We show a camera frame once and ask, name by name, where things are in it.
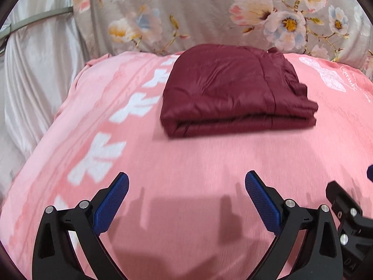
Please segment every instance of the gray strap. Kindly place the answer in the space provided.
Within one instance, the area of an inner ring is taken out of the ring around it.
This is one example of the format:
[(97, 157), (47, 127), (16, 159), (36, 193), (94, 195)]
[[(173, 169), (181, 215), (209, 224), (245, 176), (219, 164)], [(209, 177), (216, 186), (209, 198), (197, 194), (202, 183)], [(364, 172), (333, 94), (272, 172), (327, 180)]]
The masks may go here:
[(19, 21), (19, 22), (14, 23), (14, 24), (11, 24), (10, 26), (8, 26), (3, 31), (0, 31), (0, 39), (3, 39), (5, 37), (7, 37), (11, 33), (15, 32), (15, 31), (19, 30), (20, 28), (25, 27), (25, 26), (27, 26), (31, 23), (35, 23), (35, 22), (38, 22), (40, 20), (44, 20), (46, 18), (58, 16), (58, 15), (61, 15), (61, 14), (68, 14), (68, 13), (72, 13), (72, 12), (73, 12), (73, 8), (72, 8), (72, 6), (69, 6), (69, 7), (49, 10), (49, 11), (46, 11), (44, 13), (37, 14), (35, 16), (31, 16), (29, 18), (26, 18), (25, 20)]

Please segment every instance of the white pattern print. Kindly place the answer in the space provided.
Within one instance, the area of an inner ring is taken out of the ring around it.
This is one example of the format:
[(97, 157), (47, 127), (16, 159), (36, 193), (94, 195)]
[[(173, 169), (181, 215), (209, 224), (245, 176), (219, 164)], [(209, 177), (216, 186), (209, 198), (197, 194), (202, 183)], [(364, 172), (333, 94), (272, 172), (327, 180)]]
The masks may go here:
[(321, 79), (324, 81), (327, 87), (338, 91), (346, 92), (346, 89), (342, 85), (345, 83), (342, 80), (342, 78), (337, 74), (337, 72), (335, 72), (334, 70), (322, 68), (316, 60), (311, 58), (299, 57), (299, 60), (302, 63), (311, 66), (313, 69), (317, 70), (317, 72), (320, 74)]
[[(57, 197), (55, 198), (55, 202), (53, 203), (53, 206), (57, 210), (69, 209), (68, 205), (66, 204), (65, 201), (63, 201), (60, 195), (57, 195)], [(78, 236), (76, 235), (76, 232), (74, 231), (69, 231), (69, 235), (70, 235), (71, 244), (74, 250), (76, 250), (79, 244)]]
[(365, 98), (368, 100), (368, 102), (369, 103), (371, 103), (371, 101), (370, 101), (370, 96), (368, 96), (358, 85), (357, 85), (357, 83), (356, 83), (356, 77), (355, 77), (355, 75), (354, 75), (354, 73), (353, 72), (351, 72), (351, 74), (352, 74), (352, 76), (353, 76), (353, 78), (354, 78), (354, 80), (352, 81), (352, 79), (351, 79), (351, 77), (350, 77), (350, 75), (348, 74), (348, 71), (347, 71), (347, 69), (344, 67), (344, 66), (341, 66), (341, 68), (340, 68), (340, 70), (341, 70), (341, 72), (342, 72), (342, 74), (344, 74), (344, 76), (347, 78), (347, 81), (350, 83), (350, 88), (351, 89), (353, 89), (354, 91), (355, 90), (360, 90), (362, 93), (363, 93), (363, 95), (365, 96)]
[(126, 146), (126, 142), (107, 144), (110, 138), (110, 134), (101, 132), (94, 137), (86, 156), (68, 174), (71, 184), (79, 185), (86, 172), (96, 183), (104, 179), (113, 166), (112, 160), (120, 157)]
[(129, 98), (128, 104), (116, 111), (109, 121), (113, 123), (122, 123), (128, 115), (135, 115), (138, 117), (145, 116), (156, 104), (161, 96), (145, 98), (146, 94), (143, 92), (135, 92)]
[(158, 83), (166, 83), (170, 73), (167, 72), (166, 69), (156, 69), (154, 71), (154, 77), (152, 80), (146, 82), (143, 87), (145, 88), (152, 88), (155, 87)]
[(171, 55), (170, 58), (161, 65), (173, 65), (180, 55)]

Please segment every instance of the folded jacket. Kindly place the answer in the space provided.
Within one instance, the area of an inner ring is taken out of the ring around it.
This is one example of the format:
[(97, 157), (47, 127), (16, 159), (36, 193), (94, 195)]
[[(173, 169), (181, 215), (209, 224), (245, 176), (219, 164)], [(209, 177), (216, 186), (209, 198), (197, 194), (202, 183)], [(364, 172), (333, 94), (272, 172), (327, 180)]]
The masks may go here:
[(160, 120), (170, 137), (186, 137), (307, 128), (317, 110), (277, 50), (201, 44), (176, 60)]

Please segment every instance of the pink blanket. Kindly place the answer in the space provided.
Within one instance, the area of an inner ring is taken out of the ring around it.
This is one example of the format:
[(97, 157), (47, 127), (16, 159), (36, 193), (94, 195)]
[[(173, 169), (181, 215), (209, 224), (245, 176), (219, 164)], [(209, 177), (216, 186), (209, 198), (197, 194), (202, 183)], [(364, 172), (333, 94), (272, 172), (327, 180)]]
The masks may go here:
[(314, 208), (329, 204), (325, 188), (336, 180), (372, 216), (365, 172), (373, 163), (373, 84), (361, 72), (288, 54), (319, 104), (316, 127), (168, 140), (161, 96), (177, 57), (126, 52), (78, 75), (0, 217), (0, 239), (28, 279), (45, 207), (91, 199), (120, 171), (130, 189), (101, 239), (131, 280), (246, 279), (273, 239), (245, 191), (252, 169), (284, 198)]

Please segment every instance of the metal screw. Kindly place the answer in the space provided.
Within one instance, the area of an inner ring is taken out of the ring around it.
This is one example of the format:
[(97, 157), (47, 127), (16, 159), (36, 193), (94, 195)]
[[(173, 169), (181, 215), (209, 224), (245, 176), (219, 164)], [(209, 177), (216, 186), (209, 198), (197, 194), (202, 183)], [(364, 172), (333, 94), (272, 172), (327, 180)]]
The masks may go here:
[(322, 209), (324, 212), (327, 213), (327, 212), (329, 211), (329, 206), (323, 204), (323, 205), (321, 206), (321, 209)]
[(355, 217), (357, 215), (357, 210), (355, 208), (350, 209), (350, 214), (352, 217)]
[(286, 200), (285, 204), (288, 207), (294, 207), (295, 206), (295, 202), (293, 200), (291, 200), (291, 199)]
[(45, 212), (48, 214), (48, 213), (51, 213), (53, 211), (53, 207), (47, 207), (45, 209)]
[(90, 203), (87, 200), (83, 200), (79, 203), (80, 208), (87, 208)]
[(340, 241), (342, 245), (346, 245), (348, 242), (348, 236), (346, 234), (341, 235)]

